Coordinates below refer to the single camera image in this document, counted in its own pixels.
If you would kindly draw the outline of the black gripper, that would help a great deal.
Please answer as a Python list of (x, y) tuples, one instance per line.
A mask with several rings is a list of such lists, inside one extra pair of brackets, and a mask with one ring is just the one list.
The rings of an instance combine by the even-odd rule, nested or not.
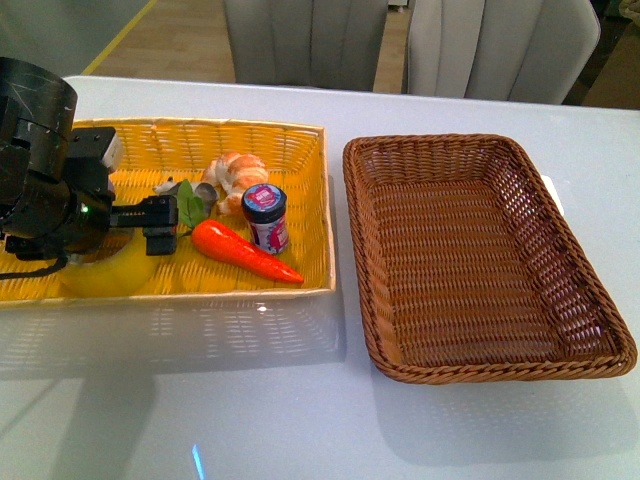
[(31, 152), (1, 143), (1, 237), (21, 261), (52, 260), (96, 249), (109, 228), (140, 228), (147, 256), (177, 249), (179, 211), (171, 195), (113, 206), (109, 175), (123, 147), (114, 128), (76, 128), (58, 179), (29, 166)]

